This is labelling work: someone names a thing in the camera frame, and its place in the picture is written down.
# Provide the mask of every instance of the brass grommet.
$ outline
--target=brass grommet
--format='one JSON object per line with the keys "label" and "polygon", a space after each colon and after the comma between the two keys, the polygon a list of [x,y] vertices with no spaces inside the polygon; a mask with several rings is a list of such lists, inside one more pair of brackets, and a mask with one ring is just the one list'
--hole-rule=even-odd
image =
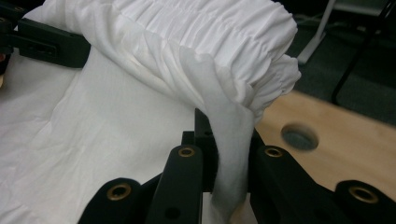
{"label": "brass grommet", "polygon": [[178,155],[181,157],[191,157],[195,154],[195,150],[190,147],[183,147],[178,150]]}
{"label": "brass grommet", "polygon": [[378,203],[379,201],[376,194],[363,187],[352,186],[348,191],[355,199],[364,203]]}
{"label": "brass grommet", "polygon": [[280,151],[277,148],[273,148],[273,147],[268,147],[264,150],[265,154],[267,154],[267,156],[270,157],[274,157],[274,158],[279,158],[283,156],[282,151]]}
{"label": "brass grommet", "polygon": [[132,188],[129,184],[120,183],[107,191],[107,198],[110,201],[119,201],[126,198],[131,192]]}

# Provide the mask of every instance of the dark floor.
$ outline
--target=dark floor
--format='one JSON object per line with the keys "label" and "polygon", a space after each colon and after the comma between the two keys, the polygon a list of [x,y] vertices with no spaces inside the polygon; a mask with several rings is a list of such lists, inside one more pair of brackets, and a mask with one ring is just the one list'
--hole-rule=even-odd
{"label": "dark floor", "polygon": [[[288,54],[297,57],[317,26],[299,25]],[[306,65],[295,90],[330,102],[332,90],[347,68],[364,32],[333,27]],[[396,126],[396,48],[388,36],[377,37],[365,51],[338,95],[340,105],[364,116]]]}

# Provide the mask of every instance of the white sheet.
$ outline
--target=white sheet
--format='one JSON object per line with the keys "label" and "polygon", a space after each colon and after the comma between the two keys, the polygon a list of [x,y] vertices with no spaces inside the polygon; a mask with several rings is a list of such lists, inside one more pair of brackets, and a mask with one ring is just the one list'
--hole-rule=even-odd
{"label": "white sheet", "polygon": [[28,17],[83,34],[92,52],[82,70],[13,56],[0,222],[76,223],[108,180],[160,173],[198,107],[219,148],[210,222],[226,223],[245,200],[254,123],[300,75],[284,55],[290,14],[265,0],[48,0]]}

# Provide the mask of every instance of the black clamp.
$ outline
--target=black clamp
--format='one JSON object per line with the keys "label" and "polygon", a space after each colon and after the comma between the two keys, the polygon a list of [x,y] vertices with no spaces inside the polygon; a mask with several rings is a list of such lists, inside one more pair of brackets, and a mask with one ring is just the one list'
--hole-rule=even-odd
{"label": "black clamp", "polygon": [[73,68],[84,66],[91,45],[82,35],[22,19],[27,12],[23,7],[0,1],[1,54],[9,55],[18,48],[20,55],[39,61]]}
{"label": "black clamp", "polygon": [[[213,189],[217,149],[207,117],[195,112],[195,132],[184,132],[163,173],[140,185],[119,178],[95,194],[79,224],[201,223],[202,192]],[[317,184],[283,148],[266,146],[257,133],[250,144],[248,191],[260,224],[396,223],[396,202],[356,180],[332,192]]]}

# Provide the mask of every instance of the wooden table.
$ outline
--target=wooden table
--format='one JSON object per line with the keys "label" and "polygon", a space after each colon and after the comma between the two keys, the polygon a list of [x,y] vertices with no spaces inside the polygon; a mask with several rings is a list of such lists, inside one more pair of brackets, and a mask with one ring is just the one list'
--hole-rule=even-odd
{"label": "wooden table", "polygon": [[[316,149],[299,150],[283,140],[283,127],[295,123],[315,133]],[[266,145],[285,148],[320,185],[334,190],[356,179],[396,201],[395,127],[293,91],[265,110],[256,129]]]}

